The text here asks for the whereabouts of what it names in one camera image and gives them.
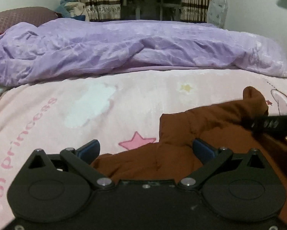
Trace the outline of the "brown button-up shirt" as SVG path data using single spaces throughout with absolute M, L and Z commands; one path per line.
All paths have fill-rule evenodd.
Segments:
M 227 147 L 236 153 L 259 149 L 287 191 L 287 140 L 256 136 L 245 127 L 247 120 L 265 115 L 268 115 L 268 106 L 264 96 L 255 88 L 246 87 L 242 100 L 162 115 L 157 143 L 101 155 L 92 167 L 114 182 L 180 181 L 202 165 L 192 151 L 193 140 L 200 138 L 213 147 Z M 287 223 L 287 199 L 280 217 Z

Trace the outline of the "pile of clothes in corner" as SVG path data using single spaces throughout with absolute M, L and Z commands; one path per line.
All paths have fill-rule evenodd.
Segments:
M 61 18 L 89 21 L 86 5 L 78 0 L 61 0 L 54 11 Z

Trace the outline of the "pink printed bed sheet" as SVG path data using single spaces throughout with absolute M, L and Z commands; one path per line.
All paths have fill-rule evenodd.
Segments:
M 0 100 L 0 229 L 13 220 L 6 192 L 35 149 L 57 154 L 93 139 L 103 154 L 134 149 L 159 140 L 161 115 L 239 100 L 248 86 L 271 114 L 287 113 L 287 78 L 243 70 L 141 71 L 8 91 Z

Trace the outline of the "purple duvet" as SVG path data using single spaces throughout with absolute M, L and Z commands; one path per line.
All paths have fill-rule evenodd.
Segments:
M 273 40 L 208 23 L 61 18 L 21 22 L 0 35 L 0 85 L 144 70 L 242 69 L 287 78 Z

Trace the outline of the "beige right curtain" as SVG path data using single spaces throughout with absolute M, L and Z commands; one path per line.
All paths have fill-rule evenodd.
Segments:
M 211 0 L 181 0 L 182 22 L 206 23 Z

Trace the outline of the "maroon quilted pillow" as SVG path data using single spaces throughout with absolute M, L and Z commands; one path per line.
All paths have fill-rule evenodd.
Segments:
M 2 11 L 0 12 L 0 33 L 4 33 L 5 30 L 20 22 L 40 26 L 57 18 L 58 15 L 46 7 L 24 7 Z

